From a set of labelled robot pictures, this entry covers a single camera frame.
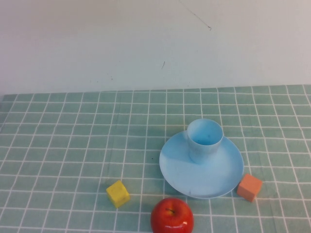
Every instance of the white wall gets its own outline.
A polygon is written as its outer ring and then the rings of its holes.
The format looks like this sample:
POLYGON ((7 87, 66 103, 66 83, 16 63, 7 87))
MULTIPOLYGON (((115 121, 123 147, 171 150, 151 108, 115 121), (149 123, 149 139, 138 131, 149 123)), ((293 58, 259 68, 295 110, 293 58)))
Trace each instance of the white wall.
POLYGON ((0 94, 311 83, 310 11, 310 0, 0 0, 0 94))

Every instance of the light blue cup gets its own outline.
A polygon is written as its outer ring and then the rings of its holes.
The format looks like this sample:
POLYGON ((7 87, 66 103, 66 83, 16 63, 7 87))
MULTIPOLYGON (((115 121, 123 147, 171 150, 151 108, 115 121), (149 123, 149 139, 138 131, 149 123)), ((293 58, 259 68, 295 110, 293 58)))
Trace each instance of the light blue cup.
POLYGON ((224 137, 222 127, 209 119, 198 119, 187 128, 189 156, 197 164, 205 163, 216 155, 224 137))

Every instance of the cube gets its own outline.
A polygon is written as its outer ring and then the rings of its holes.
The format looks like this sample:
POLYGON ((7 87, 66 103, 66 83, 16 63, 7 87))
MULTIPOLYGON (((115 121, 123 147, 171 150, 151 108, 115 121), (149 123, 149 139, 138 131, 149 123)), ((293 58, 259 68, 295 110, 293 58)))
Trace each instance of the cube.
POLYGON ((252 202, 259 193, 261 186, 261 180, 250 174, 246 174, 239 184, 237 194, 252 202))
POLYGON ((130 200, 130 194, 127 192, 121 181, 117 181, 108 187, 106 192, 109 199, 116 208, 119 208, 130 200))

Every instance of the apple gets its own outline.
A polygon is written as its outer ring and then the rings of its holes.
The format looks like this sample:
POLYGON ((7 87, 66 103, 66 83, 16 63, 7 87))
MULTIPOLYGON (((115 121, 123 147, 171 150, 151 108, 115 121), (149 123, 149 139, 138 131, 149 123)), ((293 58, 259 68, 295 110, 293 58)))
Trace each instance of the apple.
POLYGON ((154 233, 191 233, 193 214, 184 201, 166 198, 151 212, 151 228, 154 233))

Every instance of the plate rim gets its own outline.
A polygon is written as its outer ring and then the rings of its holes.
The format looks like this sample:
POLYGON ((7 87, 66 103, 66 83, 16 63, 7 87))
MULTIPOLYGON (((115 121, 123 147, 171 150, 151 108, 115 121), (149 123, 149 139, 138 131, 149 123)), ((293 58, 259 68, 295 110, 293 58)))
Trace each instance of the plate rim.
MULTIPOLYGON (((164 180, 165 180, 167 183, 169 183, 169 185, 172 186, 172 187, 173 187, 175 190, 177 190, 179 193, 181 193, 181 194, 183 194, 183 195, 185 195, 185 196, 191 197, 191 198, 196 198, 196 199, 202 199, 202 200, 213 199, 213 198, 222 197, 222 196, 224 196, 224 195, 230 193, 239 183, 238 183, 236 186, 234 186, 232 189, 230 189, 228 192, 224 193, 224 194, 221 194, 221 195, 215 196, 215 197, 210 197, 210 198, 202 198, 202 197, 197 197, 197 196, 193 196, 193 195, 188 195, 188 194, 185 194, 185 193, 179 191, 177 188, 175 188, 175 187, 165 178, 165 176, 164 176, 164 174, 163 174, 163 171, 162 171, 162 165, 161 165, 161 164, 162 164, 162 163, 161 163, 161 155, 162 155, 163 148, 164 148, 164 146, 165 146, 174 136, 176 136, 176 135, 178 135, 178 134, 182 134, 182 133, 184 133, 184 132, 186 132, 186 131, 187 131, 187 130, 181 131, 181 132, 179 132, 179 133, 174 134, 172 137, 170 137, 170 139, 167 140, 167 141, 164 143, 164 145, 163 145, 163 147, 162 147, 162 149, 161 149, 161 151, 160 151, 159 166, 160 166, 160 170, 161 170, 161 173, 162 173, 162 175, 163 175, 164 180)), ((239 154, 240 154, 241 161, 242 161, 242 175, 241 175, 241 179, 242 179, 243 174, 244 174, 244 160, 243 160, 243 156, 242 156, 242 154, 241 154, 239 148, 238 148, 229 138, 227 138, 227 137, 225 137, 225 136, 224 136, 224 138, 227 139, 227 140, 229 140, 229 141, 233 144, 233 146, 237 149, 237 151, 239 152, 239 154)))

